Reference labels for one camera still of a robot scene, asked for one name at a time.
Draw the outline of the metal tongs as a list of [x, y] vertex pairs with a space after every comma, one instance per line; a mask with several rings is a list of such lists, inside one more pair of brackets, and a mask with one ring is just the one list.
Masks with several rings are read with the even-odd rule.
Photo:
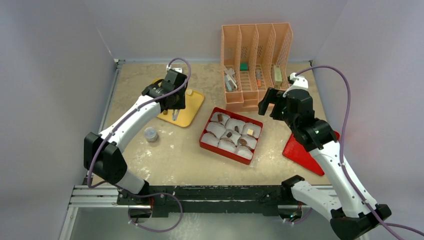
[[172, 121], [175, 122], [178, 119], [178, 115], [180, 113], [179, 109], [173, 109], [172, 110]]

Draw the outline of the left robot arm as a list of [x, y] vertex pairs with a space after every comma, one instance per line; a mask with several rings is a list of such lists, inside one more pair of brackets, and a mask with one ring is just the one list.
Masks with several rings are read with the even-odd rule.
[[165, 78], [148, 85], [134, 105], [110, 127], [90, 132], [83, 141], [83, 165], [89, 174], [120, 187], [138, 205], [149, 199], [149, 183], [129, 170], [123, 157], [138, 132], [163, 111], [185, 109], [189, 76], [169, 69]]

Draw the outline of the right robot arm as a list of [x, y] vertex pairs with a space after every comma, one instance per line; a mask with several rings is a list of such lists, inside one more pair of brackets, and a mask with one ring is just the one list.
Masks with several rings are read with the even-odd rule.
[[340, 140], [331, 126], [315, 117], [313, 98], [307, 90], [283, 91], [270, 87], [258, 103], [258, 114], [265, 115], [269, 104], [274, 105], [270, 117], [287, 124], [294, 139], [319, 164], [336, 193], [336, 197], [331, 197], [295, 175], [281, 184], [280, 196], [284, 202], [308, 205], [330, 222], [341, 240], [358, 239], [374, 229], [379, 220], [391, 216], [389, 206], [378, 204], [358, 180], [341, 154]]

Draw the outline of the round dark chocolate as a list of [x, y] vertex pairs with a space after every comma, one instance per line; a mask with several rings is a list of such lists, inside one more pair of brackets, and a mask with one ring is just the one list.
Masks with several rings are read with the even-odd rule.
[[245, 140], [245, 139], [239, 139], [238, 140], [238, 143], [241, 145], [241, 146], [246, 146], [247, 145], [247, 141]]

